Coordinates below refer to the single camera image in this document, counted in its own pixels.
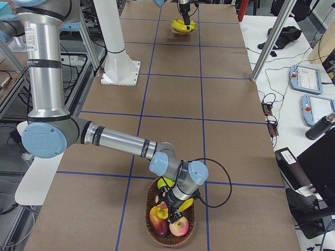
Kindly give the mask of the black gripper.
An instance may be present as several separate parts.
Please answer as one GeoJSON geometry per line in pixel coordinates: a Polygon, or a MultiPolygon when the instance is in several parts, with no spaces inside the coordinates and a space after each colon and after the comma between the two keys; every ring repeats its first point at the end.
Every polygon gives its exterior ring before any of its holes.
{"type": "Polygon", "coordinates": [[[190,18],[189,18],[189,11],[190,11],[190,5],[189,3],[186,4],[181,4],[179,3],[179,10],[180,13],[183,15],[183,20],[184,20],[184,24],[186,26],[186,30],[190,31],[190,18]]]}
{"type": "Polygon", "coordinates": [[[170,223],[177,222],[182,217],[182,214],[178,210],[179,206],[181,205],[181,201],[179,199],[171,200],[168,197],[164,197],[163,201],[165,202],[168,208],[167,221],[170,223]]]}

